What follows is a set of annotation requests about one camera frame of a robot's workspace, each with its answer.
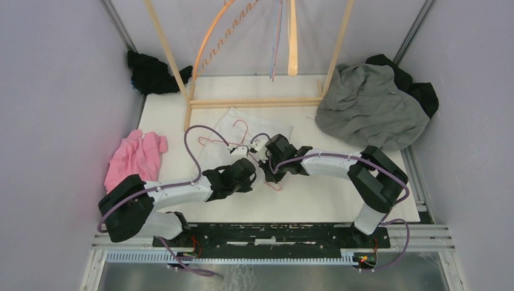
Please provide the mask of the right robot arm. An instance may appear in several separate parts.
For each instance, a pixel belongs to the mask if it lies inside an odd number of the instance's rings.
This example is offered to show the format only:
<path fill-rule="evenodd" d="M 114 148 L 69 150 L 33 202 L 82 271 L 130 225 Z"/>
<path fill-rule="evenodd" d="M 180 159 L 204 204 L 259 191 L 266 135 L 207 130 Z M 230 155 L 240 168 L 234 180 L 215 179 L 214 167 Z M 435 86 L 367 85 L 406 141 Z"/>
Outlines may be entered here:
<path fill-rule="evenodd" d="M 357 247 L 368 246 L 378 226 L 397 203 L 409 196 L 408 177 L 382 150 L 367 146 L 359 153 L 338 153 L 310 146 L 296 148 L 277 134 L 272 138 L 257 135 L 250 151 L 259 156 L 259 166 L 267 182 L 278 183 L 286 174 L 329 176 L 352 182 L 363 200 L 353 222 L 350 240 Z"/>

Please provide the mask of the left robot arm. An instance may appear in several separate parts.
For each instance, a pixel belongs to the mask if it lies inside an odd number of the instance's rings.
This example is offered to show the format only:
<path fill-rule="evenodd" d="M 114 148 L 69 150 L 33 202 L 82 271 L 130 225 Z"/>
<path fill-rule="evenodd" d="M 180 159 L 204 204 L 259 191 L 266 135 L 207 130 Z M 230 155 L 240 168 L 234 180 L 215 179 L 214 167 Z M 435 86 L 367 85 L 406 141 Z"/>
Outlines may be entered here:
<path fill-rule="evenodd" d="M 165 184 L 130 175 L 100 200 L 100 225 L 113 243 L 147 235 L 160 236 L 181 247 L 190 241 L 190 227 L 181 212 L 163 213 L 162 209 L 246 193 L 252 190 L 255 179 L 256 168 L 246 158 L 205 170 L 197 182 L 182 179 Z"/>

